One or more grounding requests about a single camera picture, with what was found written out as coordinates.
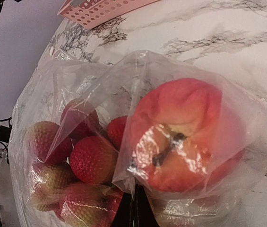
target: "marble countertop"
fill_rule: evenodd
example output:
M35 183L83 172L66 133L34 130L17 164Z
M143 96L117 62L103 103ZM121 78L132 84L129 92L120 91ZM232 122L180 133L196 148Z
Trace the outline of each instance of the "marble countertop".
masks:
M65 19L39 67L56 50L115 64L146 49L267 91L267 0L162 0L93 30ZM267 173L242 202L232 226L267 227Z

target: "red peach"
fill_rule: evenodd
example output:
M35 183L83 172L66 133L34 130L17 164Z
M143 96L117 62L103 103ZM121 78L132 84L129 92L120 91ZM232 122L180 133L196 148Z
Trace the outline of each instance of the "red peach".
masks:
M151 187L163 192L198 190L206 178L217 183L237 166L238 161L231 160L230 167L224 164L208 173L216 160L229 156L227 149L233 153L242 148L241 120L222 107L222 95L206 82L179 79L139 102L128 138L137 168L146 173Z

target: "pink plastic basket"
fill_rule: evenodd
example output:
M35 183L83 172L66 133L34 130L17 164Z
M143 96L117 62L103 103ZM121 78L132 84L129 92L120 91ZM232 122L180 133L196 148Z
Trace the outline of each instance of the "pink plastic basket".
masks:
M58 15L91 29L156 1L159 0L66 0Z

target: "white wall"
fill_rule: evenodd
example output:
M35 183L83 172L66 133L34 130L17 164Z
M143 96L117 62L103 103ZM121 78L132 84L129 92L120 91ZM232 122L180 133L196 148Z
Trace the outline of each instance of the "white wall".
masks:
M0 15L0 119L11 116L18 96L62 21L57 12L63 2L4 2Z

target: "strawberry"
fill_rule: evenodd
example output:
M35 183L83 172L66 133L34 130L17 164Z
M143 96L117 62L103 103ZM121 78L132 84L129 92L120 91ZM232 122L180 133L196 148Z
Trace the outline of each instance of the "strawberry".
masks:
M32 165L30 176L34 182L30 201L37 210L45 212L55 210L63 189L78 181L66 162L56 166L35 163Z
M118 188L112 188L107 192L107 210L108 216L111 221L114 220L116 213L118 212L121 200L123 198L124 193Z
M73 173L83 182L99 185L112 180L117 151L106 139L91 136L76 144L70 155Z
M61 115L63 129L70 133L74 140L81 140L95 135L99 127L99 118L96 110L90 103L73 99L64 108Z
M55 165L69 157L72 143L69 137L61 141L54 149L53 140L59 130L59 125L53 122L38 122L28 130L28 147L40 162Z
M61 216L61 209L60 209L60 205L59 204L55 209L53 209L53 212L55 213L55 215L57 216L57 218L60 221L64 221L64 218Z
M127 121L127 116L123 116L113 119L108 124L108 129L107 129L108 137L118 150L120 150L121 148L126 121Z
M107 186L75 183L65 189L60 200L61 217L72 227L100 227L107 209L103 192ZM101 227L109 227L112 222Z

